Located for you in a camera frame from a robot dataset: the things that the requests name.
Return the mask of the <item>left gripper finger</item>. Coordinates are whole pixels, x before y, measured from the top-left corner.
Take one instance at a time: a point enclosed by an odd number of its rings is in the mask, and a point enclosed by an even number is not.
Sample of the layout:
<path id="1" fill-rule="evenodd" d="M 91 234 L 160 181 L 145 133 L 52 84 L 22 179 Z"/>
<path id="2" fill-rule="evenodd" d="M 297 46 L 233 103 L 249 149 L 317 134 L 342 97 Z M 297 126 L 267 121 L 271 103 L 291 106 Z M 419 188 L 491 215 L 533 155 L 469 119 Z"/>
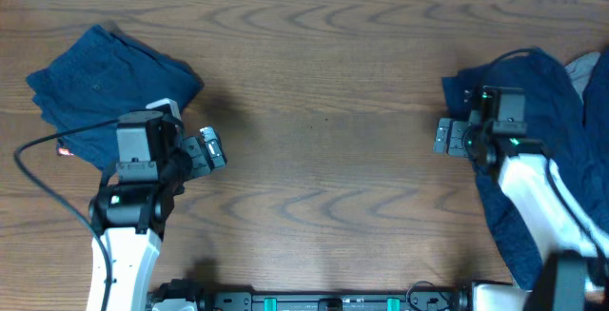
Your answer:
<path id="1" fill-rule="evenodd" d="M 218 133 L 211 126 L 201 128 L 200 133 L 203 137 L 210 166 L 213 168 L 225 167 L 227 159 Z"/>
<path id="2" fill-rule="evenodd" d="M 194 136 L 185 138 L 182 141 L 182 150 L 189 155 L 192 162 L 189 179 L 197 179 L 211 173 L 210 164 L 198 138 Z"/>

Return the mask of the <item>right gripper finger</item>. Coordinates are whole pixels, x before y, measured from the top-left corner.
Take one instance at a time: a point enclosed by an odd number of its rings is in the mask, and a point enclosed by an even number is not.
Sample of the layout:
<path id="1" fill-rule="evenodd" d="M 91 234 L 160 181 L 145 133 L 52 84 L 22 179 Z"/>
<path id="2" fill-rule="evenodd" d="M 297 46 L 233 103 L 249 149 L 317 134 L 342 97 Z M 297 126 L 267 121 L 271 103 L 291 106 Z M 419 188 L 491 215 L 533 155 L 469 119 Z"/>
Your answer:
<path id="1" fill-rule="evenodd" d="M 442 154 L 448 152 L 452 123 L 453 120 L 450 118 L 441 118 L 438 121 L 433 145 L 434 152 Z"/>
<path id="2" fill-rule="evenodd" d="M 449 138 L 448 138 L 448 149 L 447 154 L 453 157 L 467 157 L 467 151 L 465 149 L 464 138 L 467 134 L 470 125 L 465 121 L 451 122 Z"/>

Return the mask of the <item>navy blue shorts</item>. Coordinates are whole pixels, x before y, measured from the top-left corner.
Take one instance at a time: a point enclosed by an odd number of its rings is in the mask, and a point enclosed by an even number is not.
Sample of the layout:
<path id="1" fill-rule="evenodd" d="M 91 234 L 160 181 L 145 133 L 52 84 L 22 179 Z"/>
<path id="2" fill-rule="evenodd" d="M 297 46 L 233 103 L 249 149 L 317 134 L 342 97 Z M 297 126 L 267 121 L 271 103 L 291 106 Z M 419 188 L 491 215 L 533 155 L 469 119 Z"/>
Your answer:
<path id="1" fill-rule="evenodd" d="M 536 49 L 497 64 L 442 78 L 451 117 L 465 119 L 473 106 L 465 93 L 484 85 L 524 90 L 527 135 L 542 140 L 554 155 L 560 176 L 581 207 L 602 229 L 608 227 L 608 54 L 596 55 L 583 91 L 573 86 L 567 68 Z M 474 168 L 485 219 L 518 286 L 533 288 L 542 269 L 534 240 L 519 212 L 491 175 Z"/>

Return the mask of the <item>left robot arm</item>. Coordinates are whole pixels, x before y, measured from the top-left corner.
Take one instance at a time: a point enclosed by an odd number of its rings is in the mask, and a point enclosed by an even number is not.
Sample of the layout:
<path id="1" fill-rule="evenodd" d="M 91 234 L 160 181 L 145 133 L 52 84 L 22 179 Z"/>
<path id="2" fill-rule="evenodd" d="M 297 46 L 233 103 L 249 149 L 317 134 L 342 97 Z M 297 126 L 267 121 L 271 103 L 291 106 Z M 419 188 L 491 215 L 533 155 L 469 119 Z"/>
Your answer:
<path id="1" fill-rule="evenodd" d="M 185 136 L 180 118 L 160 110 L 121 116 L 118 181 L 105 174 L 89 204 L 94 240 L 89 310 L 143 310 L 174 198 L 190 180 L 226 165 L 211 126 Z"/>

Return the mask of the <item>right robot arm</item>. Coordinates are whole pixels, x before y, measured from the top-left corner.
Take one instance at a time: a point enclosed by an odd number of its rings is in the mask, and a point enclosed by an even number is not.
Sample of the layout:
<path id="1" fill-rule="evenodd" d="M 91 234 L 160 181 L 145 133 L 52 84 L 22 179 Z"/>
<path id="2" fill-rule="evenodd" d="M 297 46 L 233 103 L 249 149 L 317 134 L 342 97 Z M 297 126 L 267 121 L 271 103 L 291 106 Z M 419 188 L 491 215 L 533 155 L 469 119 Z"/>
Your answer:
<path id="1" fill-rule="evenodd" d="M 568 190 L 548 147 L 527 137 L 524 116 L 521 89 L 484 87 L 467 120 L 438 122 L 434 151 L 489 170 L 543 260 L 532 290 L 475 282 L 456 310 L 583 310 L 587 293 L 608 290 L 608 235 Z"/>

